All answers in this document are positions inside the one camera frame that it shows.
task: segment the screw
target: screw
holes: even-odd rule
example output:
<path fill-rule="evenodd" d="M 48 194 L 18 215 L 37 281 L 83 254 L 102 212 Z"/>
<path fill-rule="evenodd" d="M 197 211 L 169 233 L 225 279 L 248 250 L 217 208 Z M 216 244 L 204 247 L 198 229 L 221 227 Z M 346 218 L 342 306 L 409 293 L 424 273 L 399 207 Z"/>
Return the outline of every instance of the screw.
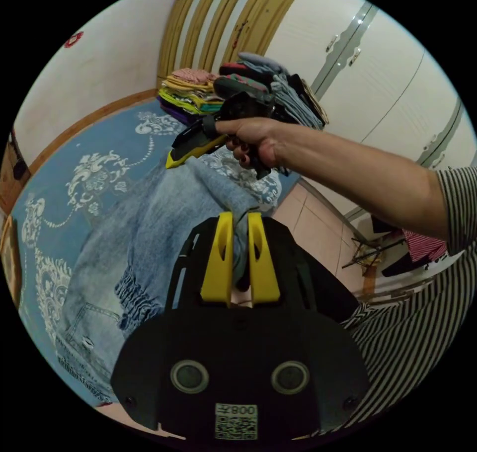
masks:
<path fill-rule="evenodd" d="M 343 402 L 343 409 L 351 411 L 358 405 L 359 399 L 356 396 L 350 396 Z"/>
<path fill-rule="evenodd" d="M 136 400 L 133 397 L 126 397 L 124 402 L 126 403 L 126 406 L 128 406 L 129 408 L 136 407 L 137 405 Z"/>

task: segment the striped shirt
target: striped shirt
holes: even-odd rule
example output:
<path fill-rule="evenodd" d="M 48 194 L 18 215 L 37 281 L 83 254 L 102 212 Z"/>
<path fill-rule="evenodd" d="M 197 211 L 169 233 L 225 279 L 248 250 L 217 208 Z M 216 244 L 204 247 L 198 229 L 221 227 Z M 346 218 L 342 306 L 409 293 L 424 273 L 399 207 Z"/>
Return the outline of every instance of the striped shirt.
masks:
<path fill-rule="evenodd" d="M 345 429 L 385 411 L 417 387 L 462 325 L 477 289 L 477 167 L 437 171 L 447 204 L 452 266 L 409 300 L 362 303 L 343 322 L 363 355 L 371 387 Z"/>

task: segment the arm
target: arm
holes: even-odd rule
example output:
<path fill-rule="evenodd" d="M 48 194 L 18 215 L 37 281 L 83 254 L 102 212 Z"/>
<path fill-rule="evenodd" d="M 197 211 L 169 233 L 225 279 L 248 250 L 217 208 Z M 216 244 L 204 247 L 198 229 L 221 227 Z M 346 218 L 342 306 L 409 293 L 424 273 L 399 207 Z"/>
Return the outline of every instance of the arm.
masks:
<path fill-rule="evenodd" d="M 303 126 L 282 124 L 275 140 L 280 165 L 334 190 L 391 225 L 449 239 L 447 208 L 436 172 Z"/>

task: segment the denim fabric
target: denim fabric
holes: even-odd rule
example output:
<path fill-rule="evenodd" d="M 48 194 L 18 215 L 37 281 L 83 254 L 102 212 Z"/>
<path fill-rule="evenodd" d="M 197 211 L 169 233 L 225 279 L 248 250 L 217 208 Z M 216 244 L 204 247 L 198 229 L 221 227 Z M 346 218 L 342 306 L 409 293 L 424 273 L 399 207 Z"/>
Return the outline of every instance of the denim fabric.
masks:
<path fill-rule="evenodd" d="M 255 53 L 246 52 L 239 53 L 238 57 L 243 61 L 245 66 L 260 73 L 274 73 L 275 75 L 283 73 L 287 76 L 290 75 L 288 70 L 283 65 L 270 58 L 265 58 L 264 56 L 256 55 Z"/>
<path fill-rule="evenodd" d="M 274 75 L 270 85 L 272 93 L 281 101 L 287 113 L 302 126 L 323 129 L 323 123 L 313 111 L 300 99 L 297 92 L 288 85 L 285 75 Z"/>
<path fill-rule="evenodd" d="M 56 336 L 60 364 L 103 402 L 117 402 L 109 380 L 125 339 L 162 313 L 179 251 L 197 224 L 234 215 L 234 282 L 247 258 L 246 213 L 257 201 L 191 158 L 163 162 L 135 184 L 88 236 L 73 269 Z"/>

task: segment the stack of clothes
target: stack of clothes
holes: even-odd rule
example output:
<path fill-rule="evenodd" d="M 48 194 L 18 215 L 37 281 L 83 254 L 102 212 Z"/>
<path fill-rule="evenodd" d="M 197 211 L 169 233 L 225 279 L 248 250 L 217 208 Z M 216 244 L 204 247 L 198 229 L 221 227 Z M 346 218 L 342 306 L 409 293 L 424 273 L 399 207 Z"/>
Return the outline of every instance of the stack of clothes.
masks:
<path fill-rule="evenodd" d="M 182 68 L 173 71 L 158 92 L 161 108 L 186 126 L 202 116 L 216 113 L 224 102 L 214 93 L 216 78 L 204 70 Z"/>
<path fill-rule="evenodd" d="M 273 93 L 276 97 L 274 118 L 321 130 L 328 124 L 324 110 L 311 88 L 298 75 L 274 60 L 253 53 L 239 53 L 235 63 L 224 63 L 214 81 L 218 96 L 226 99 L 237 91 Z"/>

